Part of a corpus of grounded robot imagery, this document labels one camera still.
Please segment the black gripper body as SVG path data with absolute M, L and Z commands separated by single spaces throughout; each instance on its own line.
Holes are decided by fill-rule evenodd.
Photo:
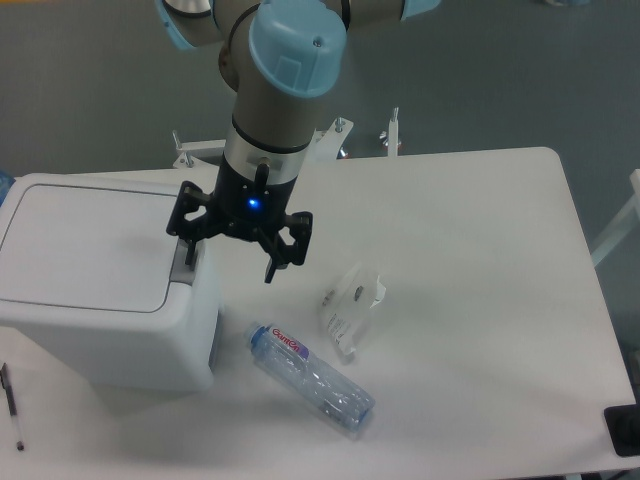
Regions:
M 239 174 L 222 157 L 213 190 L 209 214 L 211 236 L 226 235 L 250 242 L 257 242 L 254 228 L 262 230 L 269 238 L 279 235 L 286 228 L 286 209 L 297 178 L 269 184 L 272 173 L 260 166 L 249 178 Z

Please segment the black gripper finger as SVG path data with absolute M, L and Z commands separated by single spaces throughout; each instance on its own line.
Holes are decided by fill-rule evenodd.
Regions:
M 263 250 L 269 256 L 264 278 L 267 284 L 273 281 L 278 270 L 305 263 L 312 231 L 313 214 L 302 211 L 286 215 L 280 230 L 264 235 Z
M 213 193 L 205 193 L 199 186 L 184 181 L 179 188 L 166 232 L 186 244 L 185 264 L 194 265 L 199 241 L 220 233 L 220 212 Z

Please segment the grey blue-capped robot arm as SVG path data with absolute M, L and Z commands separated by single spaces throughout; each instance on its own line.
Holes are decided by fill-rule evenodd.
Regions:
M 160 1 L 181 49 L 220 43 L 218 65 L 236 99 L 211 192 L 184 182 L 167 231 L 189 250 L 225 235 L 269 256 L 266 277 L 305 262 L 313 216 L 287 212 L 323 97 L 334 87 L 351 29 L 404 21 L 432 1 Z

